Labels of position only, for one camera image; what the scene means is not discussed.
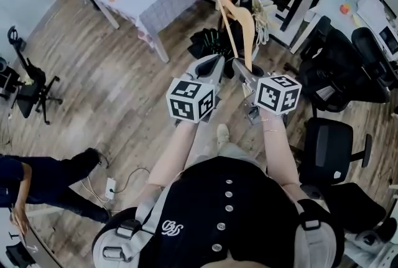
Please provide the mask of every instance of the silver button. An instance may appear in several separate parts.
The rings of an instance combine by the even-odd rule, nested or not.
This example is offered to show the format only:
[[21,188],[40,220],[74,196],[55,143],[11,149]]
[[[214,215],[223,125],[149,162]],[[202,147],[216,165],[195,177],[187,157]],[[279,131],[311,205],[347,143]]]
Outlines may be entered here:
[[222,250],[222,245],[220,245],[220,244],[214,244],[214,245],[212,245],[212,247],[211,247],[211,249],[213,250],[213,251],[215,251],[215,252],[219,252],[219,251],[221,251]]
[[218,224],[217,224],[217,229],[218,229],[219,231],[223,231],[223,230],[225,229],[225,224],[224,224],[224,223],[218,223]]

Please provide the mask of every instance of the dark blue shirt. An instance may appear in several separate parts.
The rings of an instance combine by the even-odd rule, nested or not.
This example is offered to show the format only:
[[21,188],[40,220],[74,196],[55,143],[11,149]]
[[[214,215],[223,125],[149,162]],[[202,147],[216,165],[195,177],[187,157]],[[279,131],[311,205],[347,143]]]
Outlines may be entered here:
[[24,178],[22,163],[32,168],[28,203],[45,203],[68,187],[61,161],[51,157],[0,156],[0,207],[11,207],[16,202]]

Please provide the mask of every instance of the white power outlet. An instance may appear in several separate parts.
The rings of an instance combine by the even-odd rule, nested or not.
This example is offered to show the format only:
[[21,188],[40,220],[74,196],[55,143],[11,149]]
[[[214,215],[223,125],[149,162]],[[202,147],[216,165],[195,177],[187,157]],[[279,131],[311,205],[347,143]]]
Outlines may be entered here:
[[105,196],[108,197],[110,200],[113,200],[115,189],[116,189],[116,181],[113,178],[108,177],[108,180],[106,181]]

